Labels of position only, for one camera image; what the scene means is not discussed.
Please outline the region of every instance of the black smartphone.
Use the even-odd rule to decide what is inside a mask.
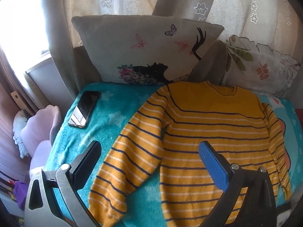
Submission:
[[[89,116],[100,94],[100,91],[83,92],[78,105],[75,107],[71,118],[69,119],[69,125],[84,128],[88,123]]]

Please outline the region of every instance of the yellow striped sweater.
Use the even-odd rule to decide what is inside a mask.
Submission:
[[[222,194],[199,158],[204,140],[230,163],[250,170],[263,165],[275,197],[279,185],[290,197],[284,139],[269,104],[237,86],[177,82],[161,87],[124,127],[91,187],[90,212],[103,226],[118,222],[126,195],[160,164],[167,226],[199,226]],[[236,218],[245,193],[242,189],[227,223]]]

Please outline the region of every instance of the neckline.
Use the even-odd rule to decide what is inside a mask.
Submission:
[[[206,85],[211,88],[213,91],[215,91],[218,95],[220,96],[223,96],[223,97],[232,97],[232,96],[236,96],[239,92],[239,88],[236,86],[236,85],[233,85],[233,86],[230,86],[230,87],[226,87],[226,88],[233,88],[234,91],[231,93],[231,94],[228,94],[228,95],[224,95],[224,94],[221,94],[217,88],[218,87],[224,87],[224,86],[221,86],[221,85],[215,85],[215,84],[212,84],[210,81],[206,80]]]

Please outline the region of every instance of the floral pillow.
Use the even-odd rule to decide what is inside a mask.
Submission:
[[[224,30],[175,17],[74,17],[90,60],[104,82],[157,85],[180,81]]]
[[[290,55],[232,35],[226,47],[227,64],[222,85],[238,85],[265,96],[282,97],[300,67]]]

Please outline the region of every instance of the purple butterfly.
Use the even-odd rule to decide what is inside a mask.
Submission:
[[[175,25],[171,25],[171,30],[170,31],[166,31],[165,35],[167,36],[173,36],[174,34],[176,34],[177,28],[175,27]]]

